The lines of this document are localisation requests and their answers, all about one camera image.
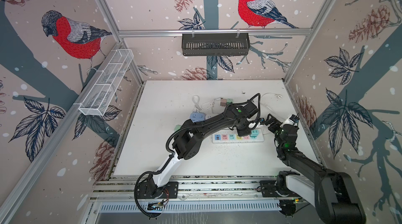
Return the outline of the teal plug adapter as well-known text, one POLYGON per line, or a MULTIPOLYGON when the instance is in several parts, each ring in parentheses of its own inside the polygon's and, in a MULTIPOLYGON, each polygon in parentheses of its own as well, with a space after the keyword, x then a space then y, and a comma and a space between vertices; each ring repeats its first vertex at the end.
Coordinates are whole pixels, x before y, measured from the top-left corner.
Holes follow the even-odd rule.
POLYGON ((259 135, 259 131, 258 131, 258 130, 252 130, 252 131, 251 131, 251 134, 250 134, 250 138, 251 138, 251 139, 256 139, 258 135, 259 135))

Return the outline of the long white power strip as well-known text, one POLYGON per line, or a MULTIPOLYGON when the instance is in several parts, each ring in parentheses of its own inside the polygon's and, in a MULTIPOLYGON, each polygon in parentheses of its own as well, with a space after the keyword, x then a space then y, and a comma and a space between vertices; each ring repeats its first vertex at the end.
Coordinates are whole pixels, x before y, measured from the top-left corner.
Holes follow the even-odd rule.
POLYGON ((251 139, 250 135, 239 136, 236 130, 224 129, 220 130, 210 136, 212 143, 227 144, 227 143, 260 143, 264 142, 264 136, 261 129, 257 129, 259 135, 256 139, 251 139))

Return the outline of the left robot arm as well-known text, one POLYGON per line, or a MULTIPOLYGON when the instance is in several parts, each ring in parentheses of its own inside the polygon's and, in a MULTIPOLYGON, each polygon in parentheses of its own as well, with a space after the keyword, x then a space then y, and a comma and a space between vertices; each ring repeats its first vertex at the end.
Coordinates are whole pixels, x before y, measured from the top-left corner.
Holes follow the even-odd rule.
POLYGON ((156 171, 143 172, 135 184, 134 198, 152 199, 165 193, 166 185, 181 163, 198 154, 202 142, 212 134, 229 128, 240 137, 251 135, 261 122, 261 94, 257 93, 246 102, 230 103, 224 111, 210 119, 193 122, 187 120, 166 141, 170 153, 156 171))

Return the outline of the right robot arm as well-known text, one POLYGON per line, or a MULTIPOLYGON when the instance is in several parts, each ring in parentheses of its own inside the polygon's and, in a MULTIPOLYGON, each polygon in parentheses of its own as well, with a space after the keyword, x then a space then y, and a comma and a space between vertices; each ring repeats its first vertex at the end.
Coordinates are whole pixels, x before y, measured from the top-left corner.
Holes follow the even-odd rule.
POLYGON ((292 185, 291 175, 286 175, 283 176, 284 183, 277 183, 278 189, 286 186, 287 191, 308 201, 326 224, 366 223, 366 214, 350 175, 326 168, 299 151, 296 147, 297 125, 282 123, 270 114, 264 124, 274 134, 277 157, 312 182, 310 189, 302 186, 302 182, 292 185))

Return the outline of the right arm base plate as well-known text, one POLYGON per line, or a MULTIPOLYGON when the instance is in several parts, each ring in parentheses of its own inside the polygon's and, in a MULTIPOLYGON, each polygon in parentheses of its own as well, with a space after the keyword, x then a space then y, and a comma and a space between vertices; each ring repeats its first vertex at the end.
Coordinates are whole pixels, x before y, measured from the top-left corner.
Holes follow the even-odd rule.
POLYGON ((257 191, 260 192, 264 198, 300 198, 298 194, 288 189, 285 184, 282 185, 273 180, 260 181, 257 191))

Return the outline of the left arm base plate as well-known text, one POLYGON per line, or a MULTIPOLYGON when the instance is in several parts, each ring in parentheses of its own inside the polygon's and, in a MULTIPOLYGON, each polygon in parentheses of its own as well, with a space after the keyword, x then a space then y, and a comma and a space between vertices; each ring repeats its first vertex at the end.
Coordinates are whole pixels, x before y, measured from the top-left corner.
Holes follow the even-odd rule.
POLYGON ((152 181, 142 181, 135 187, 137 199, 176 199, 178 196, 178 182, 168 182, 162 187, 157 187, 152 181))

